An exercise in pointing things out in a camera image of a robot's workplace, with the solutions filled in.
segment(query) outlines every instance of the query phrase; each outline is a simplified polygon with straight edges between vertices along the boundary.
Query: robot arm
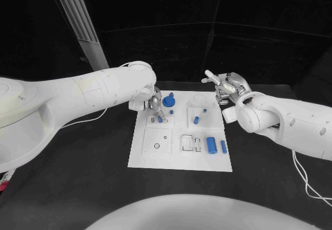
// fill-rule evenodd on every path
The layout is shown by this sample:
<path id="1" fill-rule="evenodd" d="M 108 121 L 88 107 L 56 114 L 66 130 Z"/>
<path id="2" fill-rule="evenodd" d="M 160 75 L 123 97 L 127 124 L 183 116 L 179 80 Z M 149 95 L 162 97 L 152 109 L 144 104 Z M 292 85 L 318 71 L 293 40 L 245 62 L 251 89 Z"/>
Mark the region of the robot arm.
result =
<path id="1" fill-rule="evenodd" d="M 238 121 L 250 133 L 268 137 L 296 152 L 332 160 L 332 108 L 253 92 L 244 78 L 235 74 L 214 75 L 202 82 L 215 83 L 217 101 L 235 106 L 222 111 L 227 123 Z"/>
<path id="2" fill-rule="evenodd" d="M 26 164 L 61 127 L 101 109 L 130 101 L 130 109 L 154 110 L 163 117 L 154 84 L 154 72 L 141 61 L 51 81 L 0 78 L 0 172 Z"/>

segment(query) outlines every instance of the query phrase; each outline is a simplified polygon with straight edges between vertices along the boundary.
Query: black wall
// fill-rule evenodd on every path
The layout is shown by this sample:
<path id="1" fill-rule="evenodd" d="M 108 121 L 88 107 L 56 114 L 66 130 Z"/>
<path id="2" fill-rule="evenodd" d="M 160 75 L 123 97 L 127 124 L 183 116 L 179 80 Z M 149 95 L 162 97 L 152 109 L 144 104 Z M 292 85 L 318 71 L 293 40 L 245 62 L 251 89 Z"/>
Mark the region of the black wall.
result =
<path id="1" fill-rule="evenodd" d="M 1 2 L 0 76 L 51 80 L 91 72 L 55 0 Z"/>
<path id="2" fill-rule="evenodd" d="M 199 81 L 209 69 L 293 86 L 332 35 L 326 0 L 85 3 L 110 66 L 143 60 L 160 81 Z"/>

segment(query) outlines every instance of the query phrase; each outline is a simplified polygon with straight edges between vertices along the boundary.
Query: blue cylinder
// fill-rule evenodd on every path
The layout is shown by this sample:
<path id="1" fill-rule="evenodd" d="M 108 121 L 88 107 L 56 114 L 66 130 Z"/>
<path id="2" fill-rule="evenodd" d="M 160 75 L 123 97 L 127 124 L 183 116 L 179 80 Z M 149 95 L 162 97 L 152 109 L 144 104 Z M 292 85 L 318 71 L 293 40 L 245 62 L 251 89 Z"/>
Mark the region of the blue cylinder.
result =
<path id="1" fill-rule="evenodd" d="M 225 141 L 221 141 L 221 148 L 222 148 L 222 152 L 227 153 L 227 145 L 225 145 Z"/>
<path id="2" fill-rule="evenodd" d="M 163 105 L 166 107 L 172 107 L 175 105 L 173 93 L 170 93 L 169 96 L 165 97 L 165 99 L 163 99 Z"/>
<path id="3" fill-rule="evenodd" d="M 209 151 L 209 154 L 217 154 L 218 151 L 217 151 L 217 143 L 215 143 L 215 138 L 214 137 L 209 137 L 206 138 L 206 145 L 208 145 L 208 151 Z"/>
<path id="4" fill-rule="evenodd" d="M 199 123 L 199 117 L 195 117 L 193 124 L 196 125 Z"/>

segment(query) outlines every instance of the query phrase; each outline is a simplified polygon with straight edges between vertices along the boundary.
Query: black table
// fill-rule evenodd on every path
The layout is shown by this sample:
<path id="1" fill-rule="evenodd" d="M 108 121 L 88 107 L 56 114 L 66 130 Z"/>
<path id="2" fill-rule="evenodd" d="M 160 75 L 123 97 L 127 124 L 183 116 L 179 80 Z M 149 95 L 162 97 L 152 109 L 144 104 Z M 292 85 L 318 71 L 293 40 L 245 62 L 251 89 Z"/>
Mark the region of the black table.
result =
<path id="1" fill-rule="evenodd" d="M 156 86 L 214 91 L 212 84 L 191 82 Z M 296 99 L 287 85 L 251 85 L 251 89 Z M 136 111 L 127 107 L 124 103 L 97 121 L 61 129 L 39 156 L 16 170 L 0 196 L 1 229 L 81 230 L 124 205 L 167 194 L 235 198 L 332 229 L 332 208 L 305 193 L 292 151 L 247 133 L 237 122 L 225 124 L 232 172 L 127 168 L 136 121 Z M 310 185 L 331 196 L 332 162 L 297 155 Z"/>

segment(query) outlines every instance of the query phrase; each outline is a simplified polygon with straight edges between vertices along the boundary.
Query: white board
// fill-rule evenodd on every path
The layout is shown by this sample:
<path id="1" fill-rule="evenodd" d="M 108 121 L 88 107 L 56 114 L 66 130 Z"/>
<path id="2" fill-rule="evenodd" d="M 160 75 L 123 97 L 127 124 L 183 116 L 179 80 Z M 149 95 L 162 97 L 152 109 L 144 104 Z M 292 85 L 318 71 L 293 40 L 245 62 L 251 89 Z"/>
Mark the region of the white board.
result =
<path id="1" fill-rule="evenodd" d="M 163 106 L 166 117 L 162 123 L 153 111 L 137 113 L 128 167 L 231 172 L 228 147 L 227 153 L 222 153 L 221 148 L 221 141 L 227 145 L 227 138 L 215 93 L 162 91 L 163 97 L 170 92 L 176 103 L 170 108 Z M 183 135 L 192 136 L 192 151 L 182 150 Z M 215 138 L 217 154 L 208 153 L 208 137 Z M 196 151 L 195 139 L 199 139 L 201 151 Z"/>

